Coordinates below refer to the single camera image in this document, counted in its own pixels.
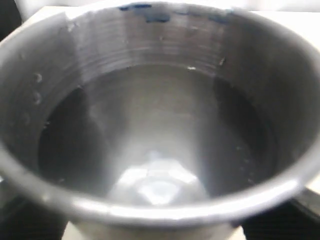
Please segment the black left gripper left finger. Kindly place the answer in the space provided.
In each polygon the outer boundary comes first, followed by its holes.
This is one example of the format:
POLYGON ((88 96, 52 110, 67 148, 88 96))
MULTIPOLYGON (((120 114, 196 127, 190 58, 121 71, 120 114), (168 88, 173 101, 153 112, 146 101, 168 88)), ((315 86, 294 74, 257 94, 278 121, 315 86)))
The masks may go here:
POLYGON ((0 193, 2 240, 60 240, 67 219, 16 194, 0 193))

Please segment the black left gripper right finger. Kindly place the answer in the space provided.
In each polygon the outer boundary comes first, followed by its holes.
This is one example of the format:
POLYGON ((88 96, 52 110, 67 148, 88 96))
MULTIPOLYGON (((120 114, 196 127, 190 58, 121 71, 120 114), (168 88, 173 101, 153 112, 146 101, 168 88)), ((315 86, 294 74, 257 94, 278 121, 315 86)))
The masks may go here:
POLYGON ((296 198, 242 222, 247 240, 318 240, 320 195, 306 189, 296 198))

